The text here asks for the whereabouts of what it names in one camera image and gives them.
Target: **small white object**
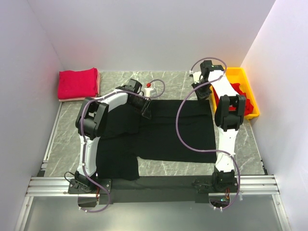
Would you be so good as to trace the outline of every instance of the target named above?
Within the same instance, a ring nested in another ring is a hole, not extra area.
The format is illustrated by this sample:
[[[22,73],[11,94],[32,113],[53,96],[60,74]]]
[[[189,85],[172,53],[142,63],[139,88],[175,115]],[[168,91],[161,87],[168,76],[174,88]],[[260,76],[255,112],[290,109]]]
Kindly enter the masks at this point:
[[[81,144],[86,144],[87,140],[82,139],[82,140],[80,140],[80,142],[81,142]]]
[[[156,94],[156,89],[155,88],[144,88],[143,92],[144,92],[145,97],[151,97]]]
[[[193,82],[195,84],[200,82],[200,79],[201,79],[200,75],[201,75],[201,71],[197,71],[197,72],[193,73]]]

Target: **marble surface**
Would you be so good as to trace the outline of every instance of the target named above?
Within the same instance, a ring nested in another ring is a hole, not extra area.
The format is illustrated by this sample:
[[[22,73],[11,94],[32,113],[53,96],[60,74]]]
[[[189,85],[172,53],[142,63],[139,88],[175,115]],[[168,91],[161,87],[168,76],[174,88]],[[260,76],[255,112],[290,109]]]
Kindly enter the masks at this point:
[[[166,83],[166,91],[159,99],[184,99],[192,90],[192,78],[187,72],[102,72],[101,95],[124,85],[130,78],[145,84],[159,78]],[[162,90],[161,83],[154,83],[157,91]],[[195,94],[189,100],[196,100]],[[80,141],[75,128],[75,120],[82,102],[62,104],[58,126],[49,154],[45,177],[62,177],[66,171],[74,172],[79,163]],[[218,130],[215,127],[216,145]],[[243,175],[263,175],[261,158],[248,120],[241,125],[235,144],[235,159]],[[154,161],[138,158],[140,176],[181,176],[210,175],[214,164]]]

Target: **white wall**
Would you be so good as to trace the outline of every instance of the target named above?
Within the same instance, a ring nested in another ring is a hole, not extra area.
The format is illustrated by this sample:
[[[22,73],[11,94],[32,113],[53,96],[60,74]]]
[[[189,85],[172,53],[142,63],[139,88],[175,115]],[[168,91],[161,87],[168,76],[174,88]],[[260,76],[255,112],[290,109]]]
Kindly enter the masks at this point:
[[[41,166],[62,65],[25,0],[0,1],[0,226],[14,226]]]
[[[276,0],[242,67],[260,108],[253,130],[293,230],[308,230],[308,1]]]
[[[28,0],[65,69],[240,66],[274,0]]]

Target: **yellow bin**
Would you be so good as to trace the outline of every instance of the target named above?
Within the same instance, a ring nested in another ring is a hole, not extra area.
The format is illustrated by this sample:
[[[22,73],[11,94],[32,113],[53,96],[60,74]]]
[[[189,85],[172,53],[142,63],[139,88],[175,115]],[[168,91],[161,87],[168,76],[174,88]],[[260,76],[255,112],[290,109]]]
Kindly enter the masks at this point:
[[[260,112],[259,112],[257,103],[255,101],[254,95],[252,94],[252,91],[248,83],[244,69],[242,69],[241,67],[228,67],[226,75],[230,83],[240,84],[241,91],[246,93],[247,98],[250,99],[250,103],[254,107],[254,110],[252,111],[252,113],[246,115],[245,119],[252,119],[254,117],[258,117],[260,115]],[[214,93],[211,94],[211,98],[212,98],[213,108],[215,112],[217,109],[217,106],[216,106]]]

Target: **folded red towel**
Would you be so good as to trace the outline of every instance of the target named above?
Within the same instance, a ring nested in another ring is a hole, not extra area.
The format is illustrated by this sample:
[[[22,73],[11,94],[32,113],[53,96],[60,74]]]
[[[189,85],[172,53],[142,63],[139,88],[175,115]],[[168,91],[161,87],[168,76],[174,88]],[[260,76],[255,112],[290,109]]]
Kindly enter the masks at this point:
[[[240,89],[240,84],[239,83],[231,83],[231,86],[233,87],[233,89],[239,93],[240,95],[243,95],[245,96],[246,98],[246,105],[245,105],[245,113],[244,115],[248,115],[248,114],[251,114],[252,111],[254,110],[254,106],[250,103],[250,99],[247,98],[246,96],[246,93],[242,92],[241,89]],[[217,96],[217,93],[214,89],[214,97],[215,97],[215,101],[216,101],[216,106],[218,106],[218,103],[219,103],[219,98]],[[231,111],[235,111],[235,107],[230,107],[230,110]]]
[[[85,71],[60,71],[59,100],[97,96],[97,78],[96,68]]]

